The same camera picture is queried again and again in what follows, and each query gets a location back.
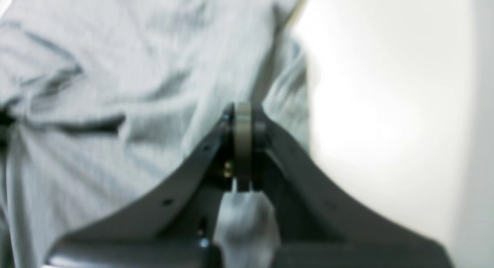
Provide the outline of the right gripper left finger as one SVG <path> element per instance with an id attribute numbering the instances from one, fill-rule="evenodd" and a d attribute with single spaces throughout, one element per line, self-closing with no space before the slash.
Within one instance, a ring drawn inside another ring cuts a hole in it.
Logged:
<path id="1" fill-rule="evenodd" d="M 122 210 L 60 238 L 45 268 L 222 268 L 213 242 L 223 194 L 252 189 L 247 102 L 220 120 L 166 180 Z"/>

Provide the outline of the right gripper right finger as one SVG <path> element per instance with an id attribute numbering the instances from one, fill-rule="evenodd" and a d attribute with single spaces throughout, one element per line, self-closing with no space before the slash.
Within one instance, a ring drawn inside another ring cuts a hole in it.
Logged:
<path id="1" fill-rule="evenodd" d="M 328 178 L 301 145 L 252 108 L 253 187 L 275 208 L 272 268 L 451 268 L 436 241 L 383 217 Z"/>

